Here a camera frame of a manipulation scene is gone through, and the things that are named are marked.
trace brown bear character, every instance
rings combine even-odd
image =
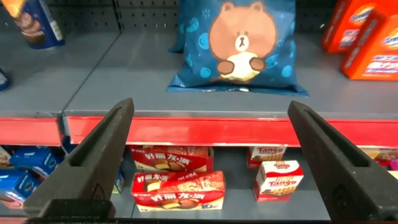
[[[266,69],[264,59],[276,42],[275,22],[262,2],[250,6],[225,2],[209,33],[210,49],[218,59],[217,80],[249,83]]]

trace red shelf edge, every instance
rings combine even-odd
[[[61,146],[57,118],[0,118],[0,144]]]
[[[101,116],[67,116],[71,141],[80,143]],[[328,120],[359,146],[398,147],[398,121]],[[128,144],[186,146],[298,146],[289,119],[134,117]]]

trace bear ears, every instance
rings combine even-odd
[[[227,1],[227,2],[224,2],[224,4],[221,6],[221,12],[230,11],[233,8],[235,8],[235,5],[232,2]],[[250,8],[255,11],[265,11],[266,10],[266,6],[264,5],[264,3],[262,1],[253,2],[250,5]]]

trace snack package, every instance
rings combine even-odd
[[[11,86],[11,81],[6,77],[4,71],[0,68],[0,93],[6,91]]]
[[[329,53],[347,52],[370,12],[388,0],[340,0],[323,36],[322,46]]]
[[[61,163],[52,151],[35,146],[20,147],[10,158],[16,169],[27,169],[47,178]]]
[[[398,12],[371,11],[341,71],[352,80],[398,81]]]
[[[288,200],[303,177],[297,161],[263,162],[254,184],[254,196],[257,202]]]
[[[33,49],[63,45],[65,40],[57,22],[43,0],[1,0]]]
[[[0,170],[0,201],[11,209],[23,209],[25,200],[39,186],[27,172]]]
[[[180,0],[180,6],[178,8],[177,42],[173,47],[169,49],[169,52],[182,53],[184,50],[184,45],[185,45],[184,5],[185,5],[185,0]]]
[[[264,161],[281,161],[286,149],[282,146],[249,147],[246,162],[249,168],[258,169]]]
[[[124,177],[121,168],[119,168],[118,176],[114,182],[112,194],[120,194],[124,187]]]
[[[398,159],[398,149],[359,147],[370,158],[376,161],[393,161]]]
[[[307,96],[294,72],[295,0],[187,1],[184,11],[185,61],[168,91]]]
[[[216,210],[225,181],[221,171],[136,173],[131,193],[140,212]]]
[[[129,146],[137,169],[212,171],[213,148],[206,146]]]

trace blue snack bag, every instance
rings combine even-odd
[[[297,84],[295,0],[192,0],[184,64],[168,91],[308,96]]]
[[[180,0],[180,6],[178,8],[178,31],[177,31],[177,43],[169,49],[169,52],[182,53],[185,45],[185,26],[184,26],[184,10],[185,0]]]

